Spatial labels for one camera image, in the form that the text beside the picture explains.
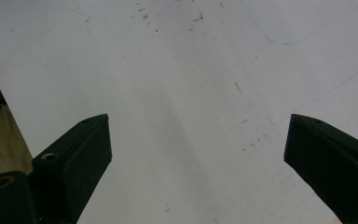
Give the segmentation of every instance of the scuff mark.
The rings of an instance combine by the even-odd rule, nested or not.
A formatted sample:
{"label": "scuff mark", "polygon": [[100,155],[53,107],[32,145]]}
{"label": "scuff mark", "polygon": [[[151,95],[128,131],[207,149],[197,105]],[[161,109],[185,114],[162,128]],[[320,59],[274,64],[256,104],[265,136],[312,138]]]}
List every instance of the scuff mark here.
{"label": "scuff mark", "polygon": [[203,20],[203,15],[202,15],[202,13],[200,13],[200,16],[193,21],[202,21],[202,20]]}
{"label": "scuff mark", "polygon": [[170,206],[166,203],[165,205],[167,205],[167,210],[165,210],[165,212],[164,213],[167,213],[167,212],[169,212],[170,210],[171,210],[171,208],[170,208]]}

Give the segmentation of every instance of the scratch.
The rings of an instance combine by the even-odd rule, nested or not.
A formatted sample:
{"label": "scratch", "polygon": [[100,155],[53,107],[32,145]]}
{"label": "scratch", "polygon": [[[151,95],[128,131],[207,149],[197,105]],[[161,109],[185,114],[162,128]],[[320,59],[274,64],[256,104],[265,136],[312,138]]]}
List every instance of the scratch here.
{"label": "scratch", "polygon": [[248,14],[251,19],[252,22],[254,23],[254,25],[256,26],[257,30],[261,33],[262,36],[264,36],[266,38],[266,40],[270,43],[270,44],[279,44],[279,45],[284,45],[284,46],[289,46],[289,45],[294,45],[294,44],[298,44],[300,42],[302,42],[303,40],[307,39],[308,37],[315,35],[316,33],[318,33],[319,31],[321,31],[322,29],[326,28],[327,26],[329,26],[330,24],[332,24],[335,21],[338,21],[339,19],[341,19],[342,17],[350,14],[351,12],[353,12],[355,9],[358,8],[358,5],[352,7],[351,9],[349,9],[348,11],[342,13],[341,15],[337,16],[336,18],[332,19],[331,21],[329,21],[328,23],[316,28],[315,30],[312,30],[304,35],[302,35],[300,38],[297,38],[293,41],[287,41],[287,42],[283,42],[283,41],[275,41],[273,39],[271,39],[265,32],[264,30],[260,27],[260,25],[257,23],[257,21],[255,20],[254,15],[248,10],[247,6],[244,4],[244,10],[246,12],[246,14]]}
{"label": "scratch", "polygon": [[237,82],[235,82],[235,85],[237,86],[237,89],[240,92],[240,94],[243,96],[242,91],[241,91],[240,87],[238,86]]}
{"label": "scratch", "polygon": [[166,203],[165,205],[167,205],[167,207],[168,207],[168,209],[167,210],[165,210],[165,212],[164,213],[167,213],[167,212],[169,212],[170,210],[171,210],[171,208],[170,208],[170,206]]}
{"label": "scratch", "polygon": [[318,102],[320,99],[324,98],[326,95],[330,94],[332,91],[335,91],[335,90],[339,89],[341,86],[343,86],[343,85],[347,84],[348,82],[352,81],[355,77],[358,77],[358,72],[353,74],[352,76],[346,78],[342,82],[338,83],[335,87],[333,87],[329,91],[325,91],[324,93],[322,93],[320,96],[316,97],[314,100],[312,100],[307,105],[304,105],[304,106],[300,107],[299,109],[297,109],[297,111],[302,110],[305,107],[308,107],[309,105],[313,105],[314,103]]}
{"label": "scratch", "polygon": [[267,114],[266,116],[267,116],[267,119],[268,119],[269,123],[270,123],[271,125],[274,125],[274,123],[272,122],[272,119],[269,117],[269,114]]}

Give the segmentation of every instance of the screw hole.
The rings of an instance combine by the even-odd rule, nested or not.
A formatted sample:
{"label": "screw hole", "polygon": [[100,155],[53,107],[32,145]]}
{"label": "screw hole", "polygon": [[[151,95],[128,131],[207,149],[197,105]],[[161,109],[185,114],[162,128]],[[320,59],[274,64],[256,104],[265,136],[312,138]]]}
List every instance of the screw hole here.
{"label": "screw hole", "polygon": [[46,160],[46,161],[52,161],[52,160],[55,160],[55,159],[56,159],[56,156],[53,153],[45,154],[42,157],[42,160]]}
{"label": "screw hole", "polygon": [[0,177],[0,189],[3,189],[9,185],[11,185],[16,178],[11,175]]}

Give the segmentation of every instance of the black plastic part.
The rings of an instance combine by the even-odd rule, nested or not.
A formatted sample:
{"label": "black plastic part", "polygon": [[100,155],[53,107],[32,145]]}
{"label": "black plastic part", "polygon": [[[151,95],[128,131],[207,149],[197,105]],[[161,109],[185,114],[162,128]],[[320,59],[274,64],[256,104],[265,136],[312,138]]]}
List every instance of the black plastic part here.
{"label": "black plastic part", "polygon": [[77,223],[111,160],[107,115],[80,121],[33,160],[38,216]]}
{"label": "black plastic part", "polygon": [[0,224],[7,223],[37,223],[28,178],[22,172],[0,174]]}
{"label": "black plastic part", "polygon": [[358,140],[318,119],[292,115],[284,160],[343,223],[358,224]]}

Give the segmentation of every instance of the white surface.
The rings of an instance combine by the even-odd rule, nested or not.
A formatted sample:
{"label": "white surface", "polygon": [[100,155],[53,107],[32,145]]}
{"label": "white surface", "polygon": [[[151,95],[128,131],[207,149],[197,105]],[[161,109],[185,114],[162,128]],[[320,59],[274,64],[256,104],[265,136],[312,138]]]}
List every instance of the white surface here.
{"label": "white surface", "polygon": [[0,1],[0,86],[34,156],[109,114],[79,223],[329,223],[282,155],[294,112],[358,137],[358,1]]}

